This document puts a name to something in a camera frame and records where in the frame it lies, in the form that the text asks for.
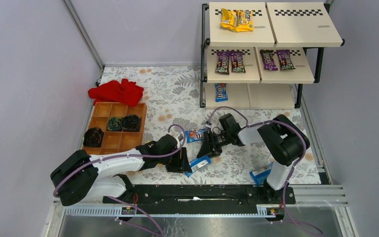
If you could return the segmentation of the blue white candy bag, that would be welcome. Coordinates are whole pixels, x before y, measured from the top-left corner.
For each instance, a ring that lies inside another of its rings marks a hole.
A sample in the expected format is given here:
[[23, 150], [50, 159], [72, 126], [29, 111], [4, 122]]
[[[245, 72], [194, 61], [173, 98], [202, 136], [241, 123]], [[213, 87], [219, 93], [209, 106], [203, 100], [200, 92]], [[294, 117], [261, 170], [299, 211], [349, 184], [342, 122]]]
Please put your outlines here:
[[186, 171], [185, 175], [187, 177], [190, 177], [191, 175], [196, 173], [199, 169], [201, 169], [201, 168], [203, 168], [209, 164], [211, 164], [211, 159], [208, 156], [196, 158], [189, 163], [190, 171]]

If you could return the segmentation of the blue M&M candy bag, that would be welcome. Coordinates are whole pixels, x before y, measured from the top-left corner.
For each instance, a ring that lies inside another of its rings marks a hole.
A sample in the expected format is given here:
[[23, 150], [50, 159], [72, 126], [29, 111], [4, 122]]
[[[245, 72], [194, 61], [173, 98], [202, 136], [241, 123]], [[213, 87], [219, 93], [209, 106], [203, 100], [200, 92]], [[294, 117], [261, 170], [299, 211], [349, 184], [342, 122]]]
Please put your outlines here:
[[197, 130], [186, 130], [186, 141], [187, 143], [192, 143], [196, 141], [202, 141], [204, 139], [204, 133], [210, 131], [209, 128], [197, 129]]

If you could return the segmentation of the purple candy bag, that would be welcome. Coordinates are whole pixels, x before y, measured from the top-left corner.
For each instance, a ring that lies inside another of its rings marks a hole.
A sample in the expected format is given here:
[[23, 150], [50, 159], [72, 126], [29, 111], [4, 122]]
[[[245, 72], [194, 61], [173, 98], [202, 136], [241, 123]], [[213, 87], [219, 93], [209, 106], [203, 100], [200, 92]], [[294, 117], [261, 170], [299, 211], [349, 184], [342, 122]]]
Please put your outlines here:
[[291, 60], [290, 56], [290, 50], [288, 49], [280, 49], [276, 51], [279, 64], [280, 64], [280, 70], [295, 70], [295, 66]]
[[260, 56], [263, 61], [264, 69], [268, 71], [277, 71], [278, 67], [274, 61], [274, 51], [273, 50], [260, 50]]

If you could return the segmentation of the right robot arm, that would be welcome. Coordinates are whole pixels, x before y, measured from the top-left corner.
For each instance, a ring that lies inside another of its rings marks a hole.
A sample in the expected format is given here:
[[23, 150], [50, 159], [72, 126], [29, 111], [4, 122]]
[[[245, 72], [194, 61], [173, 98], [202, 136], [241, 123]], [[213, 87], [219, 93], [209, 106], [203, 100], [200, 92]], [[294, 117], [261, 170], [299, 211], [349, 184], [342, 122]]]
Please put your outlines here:
[[204, 132], [197, 157], [217, 157], [222, 153], [222, 147], [229, 144], [243, 147], [264, 142], [274, 158], [265, 185], [274, 191], [285, 187], [294, 165], [310, 147], [309, 139], [285, 115], [245, 127], [241, 127], [231, 114], [221, 116], [219, 122], [222, 126], [219, 133]]

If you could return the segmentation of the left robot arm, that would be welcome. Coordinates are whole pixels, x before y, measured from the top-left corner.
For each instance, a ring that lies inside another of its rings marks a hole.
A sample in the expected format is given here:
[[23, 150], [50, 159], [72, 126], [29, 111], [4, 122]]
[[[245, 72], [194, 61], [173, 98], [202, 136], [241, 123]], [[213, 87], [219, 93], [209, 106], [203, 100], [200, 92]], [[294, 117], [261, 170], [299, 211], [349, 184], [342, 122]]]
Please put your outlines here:
[[90, 155], [85, 150], [77, 150], [50, 174], [55, 187], [53, 195], [63, 206], [108, 196], [117, 198], [130, 186], [121, 177], [122, 173], [167, 165], [182, 153], [185, 140], [182, 134], [166, 134], [158, 141], [109, 155]]

